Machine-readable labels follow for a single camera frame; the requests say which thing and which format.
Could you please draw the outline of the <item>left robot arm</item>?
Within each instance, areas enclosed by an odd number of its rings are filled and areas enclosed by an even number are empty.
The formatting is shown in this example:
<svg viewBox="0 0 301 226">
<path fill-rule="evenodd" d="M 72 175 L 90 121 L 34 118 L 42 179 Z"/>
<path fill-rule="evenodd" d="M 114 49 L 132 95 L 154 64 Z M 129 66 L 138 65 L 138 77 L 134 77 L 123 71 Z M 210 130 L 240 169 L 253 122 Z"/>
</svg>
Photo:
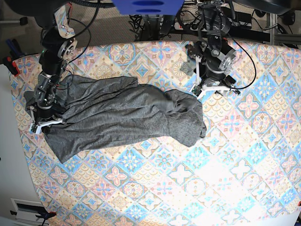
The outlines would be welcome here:
<svg viewBox="0 0 301 226">
<path fill-rule="evenodd" d="M 233 91 L 236 80 L 230 71 L 236 58 L 236 51 L 227 42 L 225 36 L 230 30 L 230 22 L 222 12 L 222 0 L 197 0 L 200 23 L 197 25 L 199 41 L 187 45 L 190 58 L 195 60 L 196 82 L 190 92 L 201 99 L 207 92 L 226 95 Z"/>
</svg>

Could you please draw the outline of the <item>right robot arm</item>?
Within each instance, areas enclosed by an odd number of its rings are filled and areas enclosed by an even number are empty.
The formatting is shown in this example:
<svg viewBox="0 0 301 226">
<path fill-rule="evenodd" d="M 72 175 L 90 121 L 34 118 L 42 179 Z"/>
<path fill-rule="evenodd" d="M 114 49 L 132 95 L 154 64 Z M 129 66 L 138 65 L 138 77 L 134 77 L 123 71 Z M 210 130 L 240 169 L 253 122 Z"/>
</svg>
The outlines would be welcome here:
<svg viewBox="0 0 301 226">
<path fill-rule="evenodd" d="M 56 98 L 59 80 L 66 69 L 70 56 L 77 45 L 74 30 L 69 27 L 65 0 L 45 0 L 36 4 L 34 18 L 43 28 L 39 58 L 42 71 L 34 91 L 24 92 L 26 112 L 31 115 L 29 131 L 40 134 L 43 127 L 63 122 L 66 109 Z"/>
</svg>

